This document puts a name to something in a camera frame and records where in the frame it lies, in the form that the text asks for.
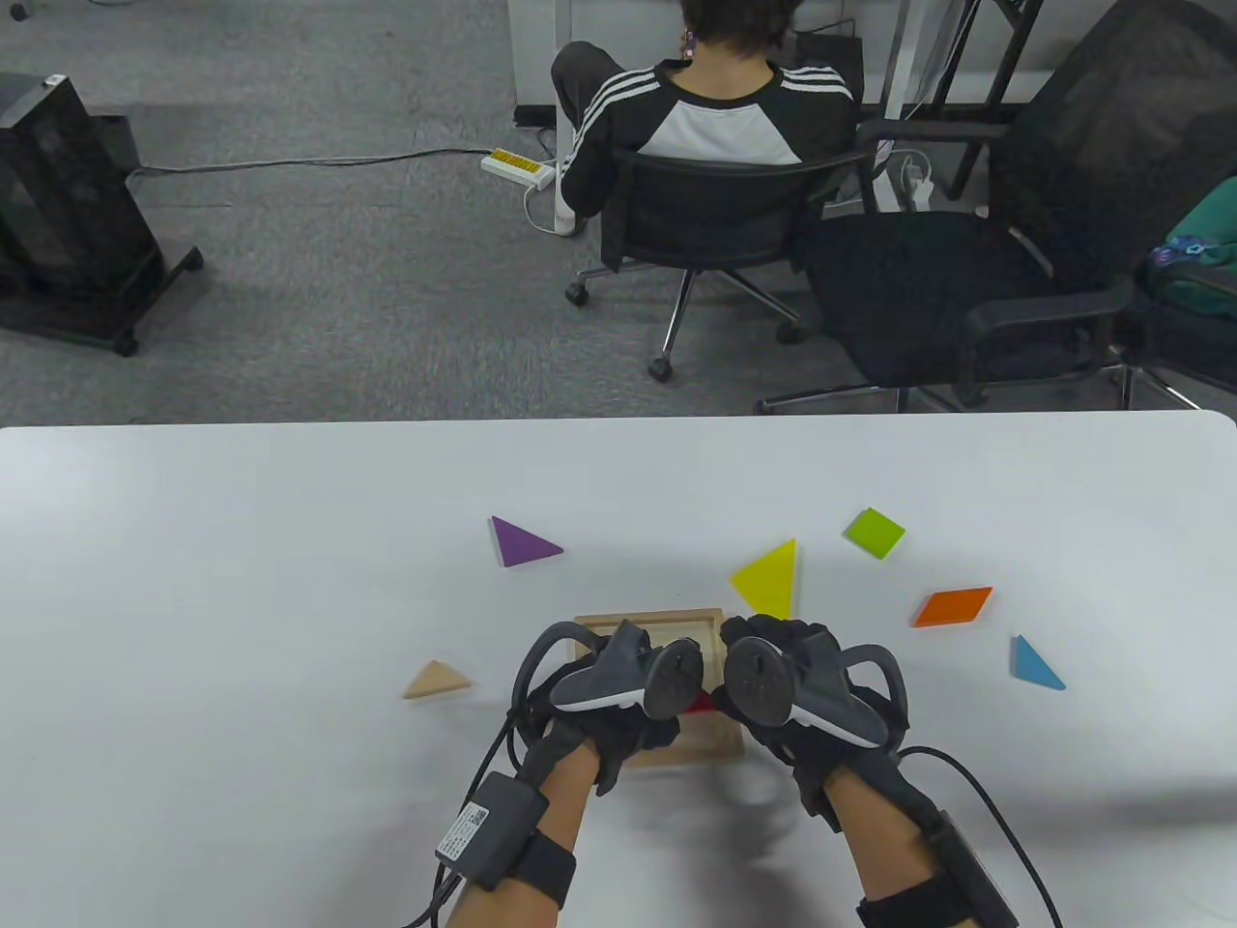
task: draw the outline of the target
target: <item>floor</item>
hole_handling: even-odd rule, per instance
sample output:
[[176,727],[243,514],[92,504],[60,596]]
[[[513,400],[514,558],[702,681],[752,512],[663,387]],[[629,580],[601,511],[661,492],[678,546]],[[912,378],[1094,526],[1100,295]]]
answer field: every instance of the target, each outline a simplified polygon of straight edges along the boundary
[[[148,165],[538,151],[511,127],[503,0],[43,0],[2,21],[0,61],[66,73],[92,111],[127,114]],[[778,345],[762,307],[705,280],[674,381],[653,382],[673,272],[597,281],[586,309],[567,304],[588,236],[532,230],[518,188],[471,156],[143,178],[136,195],[207,270],[165,297],[130,360],[0,333],[0,426],[741,415],[857,376],[819,335]],[[533,203],[542,223],[548,199]],[[788,269],[753,277],[811,312]],[[1101,380],[1001,391],[990,408],[1115,400]]]

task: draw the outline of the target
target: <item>wooden tray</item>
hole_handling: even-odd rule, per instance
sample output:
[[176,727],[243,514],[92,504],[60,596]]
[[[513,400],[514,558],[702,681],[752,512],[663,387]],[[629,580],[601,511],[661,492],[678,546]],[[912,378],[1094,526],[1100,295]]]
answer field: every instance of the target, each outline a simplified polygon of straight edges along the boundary
[[[581,615],[575,621],[599,635],[611,635],[623,619],[644,629],[653,647],[675,638],[694,638],[704,655],[704,688],[713,692],[721,683],[726,646],[721,642],[720,609],[688,609],[677,612],[631,612],[627,615]],[[583,656],[586,648],[578,646]],[[627,763],[635,767],[669,767],[683,763],[708,763],[743,756],[743,729],[721,713],[694,713],[679,719],[683,728],[674,744],[642,751]]]

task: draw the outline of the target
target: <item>caster wheel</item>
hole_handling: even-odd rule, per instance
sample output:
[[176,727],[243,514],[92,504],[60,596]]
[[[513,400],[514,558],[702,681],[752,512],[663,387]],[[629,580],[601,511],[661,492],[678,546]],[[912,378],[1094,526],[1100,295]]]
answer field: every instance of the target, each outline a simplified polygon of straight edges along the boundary
[[589,291],[583,283],[573,283],[563,291],[563,296],[571,306],[584,306],[589,302]]
[[787,319],[777,327],[777,340],[783,345],[797,345],[808,337],[803,327]]
[[648,376],[658,384],[664,384],[674,376],[674,367],[670,366],[668,358],[654,358],[648,363]]
[[132,358],[137,354],[137,339],[134,338],[132,332],[126,332],[122,335],[116,335],[115,342],[111,343],[111,350],[119,354],[121,358]]

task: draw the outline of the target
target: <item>black glove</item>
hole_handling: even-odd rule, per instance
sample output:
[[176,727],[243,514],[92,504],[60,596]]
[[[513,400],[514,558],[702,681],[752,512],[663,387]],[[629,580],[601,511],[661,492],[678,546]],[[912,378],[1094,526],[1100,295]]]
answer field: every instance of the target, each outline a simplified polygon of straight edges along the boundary
[[[774,645],[782,653],[799,663],[809,664],[805,638],[824,632],[833,637],[824,625],[808,625],[799,620],[782,621],[768,615],[753,615],[751,619],[727,619],[721,626],[721,640],[726,647],[746,637],[760,637]],[[851,692],[876,709],[889,728],[889,744],[881,749],[865,749],[842,741],[816,728],[787,721],[779,728],[757,725],[743,715],[726,687],[721,685],[713,693],[714,705],[747,728],[757,741],[764,745],[779,761],[792,768],[799,786],[799,794],[808,814],[823,815],[834,830],[839,830],[837,817],[824,793],[824,782],[841,766],[897,766],[893,747],[902,741],[907,731],[907,720],[894,705],[882,694],[867,687],[851,684]]]
[[555,741],[591,741],[601,760],[596,780],[597,796],[605,796],[617,782],[623,761],[651,747],[668,747],[678,737],[679,720],[653,721],[644,715],[643,709],[635,705],[630,709],[593,709],[583,713],[564,713],[550,705],[549,692],[554,684],[569,673],[591,666],[594,661],[596,656],[588,655],[554,671],[528,694],[528,719],[529,728],[538,737],[546,737],[546,729],[553,721],[552,737]]

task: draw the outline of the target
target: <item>black hair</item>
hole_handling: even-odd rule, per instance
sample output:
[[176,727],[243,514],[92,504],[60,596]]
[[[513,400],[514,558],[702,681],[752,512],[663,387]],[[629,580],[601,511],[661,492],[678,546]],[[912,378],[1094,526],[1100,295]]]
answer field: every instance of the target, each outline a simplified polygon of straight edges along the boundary
[[708,45],[727,45],[742,54],[782,46],[803,0],[679,0],[683,22]]

